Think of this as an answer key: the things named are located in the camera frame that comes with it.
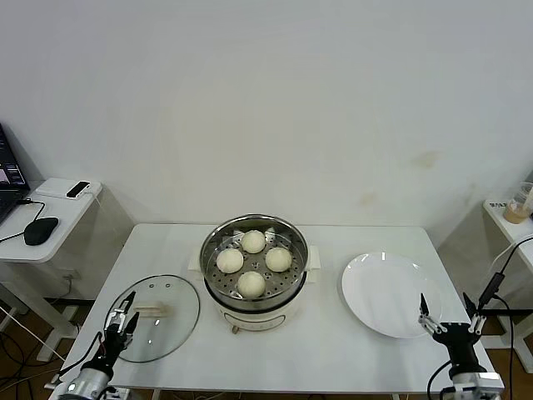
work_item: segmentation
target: metal steamer tray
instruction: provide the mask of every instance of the metal steamer tray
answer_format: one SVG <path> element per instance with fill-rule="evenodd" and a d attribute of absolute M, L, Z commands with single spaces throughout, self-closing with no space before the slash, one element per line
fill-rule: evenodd
<path fill-rule="evenodd" d="M 266 246 L 257 254 L 245 252 L 241 246 L 244 234 L 252 229 L 265 233 Z M 221 272 L 218 254 L 236 248 L 244 257 L 242 268 L 235 273 Z M 285 272 L 273 272 L 265 262 L 271 248 L 286 248 L 292 254 L 291 267 Z M 307 245 L 301 233 L 290 223 L 277 217 L 251 214 L 223 223 L 206 238 L 200 251 L 200 266 L 211 295 L 223 305 L 244 313 L 264 313 L 276 309 L 294 298 L 306 278 Z M 237 281 L 243 273 L 255 271 L 265 278 L 262 296 L 243 298 L 237 291 Z"/>

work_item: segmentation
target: laptop screen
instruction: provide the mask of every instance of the laptop screen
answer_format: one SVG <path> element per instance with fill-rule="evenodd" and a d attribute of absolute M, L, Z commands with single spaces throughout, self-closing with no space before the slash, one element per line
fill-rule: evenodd
<path fill-rule="evenodd" d="M 29 189 L 29 186 L 0 125 L 0 190 L 3 188 Z"/>

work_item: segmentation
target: plastic cup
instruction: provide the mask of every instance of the plastic cup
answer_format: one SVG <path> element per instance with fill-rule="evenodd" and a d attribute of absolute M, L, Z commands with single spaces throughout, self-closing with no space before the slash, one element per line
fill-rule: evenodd
<path fill-rule="evenodd" d="M 533 183 L 522 182 L 519 185 L 515 195 L 507 203 L 506 211 L 503 214 L 507 221 L 510 223 L 521 223 L 533 213 L 533 202 L 530 196 L 531 190 L 533 190 Z"/>

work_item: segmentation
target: white side table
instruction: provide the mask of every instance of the white side table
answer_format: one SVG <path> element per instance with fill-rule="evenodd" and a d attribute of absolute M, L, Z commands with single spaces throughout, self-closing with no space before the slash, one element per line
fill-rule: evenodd
<path fill-rule="evenodd" d="M 501 229 L 509 242 L 515 242 L 526 235 L 533 234 L 533 221 L 528 218 L 523 223 L 514 224 L 503 218 L 506 203 L 501 200 L 489 199 L 483 205 L 487 213 Z M 526 266 L 533 272 L 533 241 L 522 244 L 516 253 L 520 255 Z M 506 333 L 503 335 L 486 335 L 481 338 L 485 348 L 511 347 L 511 322 L 508 317 L 498 317 Z M 533 355 L 524 339 L 533 333 L 533 314 L 515 324 L 515 350 L 527 373 L 533 373 Z"/>
<path fill-rule="evenodd" d="M 9 263 L 14 278 L 0 282 L 9 292 L 14 294 L 39 317 L 52 325 L 53 331 L 46 340 L 50 348 L 56 348 L 62 338 L 76 338 L 77 328 L 69 321 L 77 311 L 77 307 L 66 307 L 63 313 L 59 313 L 42 296 L 27 284 L 24 278 L 24 263 L 44 263 L 50 260 L 61 245 L 65 242 L 68 234 L 74 229 L 77 222 L 87 211 L 95 197 L 102 191 L 102 184 L 92 182 L 89 192 L 83 194 L 77 200 L 66 198 L 40 196 L 31 192 L 28 197 L 33 201 L 46 204 L 40 218 L 55 217 L 59 224 L 53 230 L 50 238 L 38 246 L 28 246 L 24 238 L 15 237 L 3 242 L 0 246 L 0 262 Z M 14 233 L 19 233 L 35 218 L 39 204 L 17 206 L 0 225 L 0 238 Z M 38 361 L 48 361 L 52 352 L 43 347 L 37 355 Z"/>

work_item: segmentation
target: steamed bun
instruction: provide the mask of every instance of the steamed bun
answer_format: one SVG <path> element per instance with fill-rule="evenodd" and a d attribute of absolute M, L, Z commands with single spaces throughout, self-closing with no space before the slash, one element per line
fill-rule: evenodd
<path fill-rule="evenodd" d="M 292 254 L 282 247 L 271 248 L 266 254 L 266 266 L 275 273 L 282 273 L 291 267 Z"/>
<path fill-rule="evenodd" d="M 259 231 L 248 231 L 241 240 L 242 249 L 250 254 L 259 253 L 267 245 L 265 234 Z"/>
<path fill-rule="evenodd" d="M 265 292 L 265 279 L 257 272 L 245 272 L 237 281 L 237 290 L 244 298 L 258 298 Z"/>
<path fill-rule="evenodd" d="M 223 273 L 236 273 L 243 263 L 244 257 L 236 248 L 222 250 L 217 257 L 217 267 Z"/>

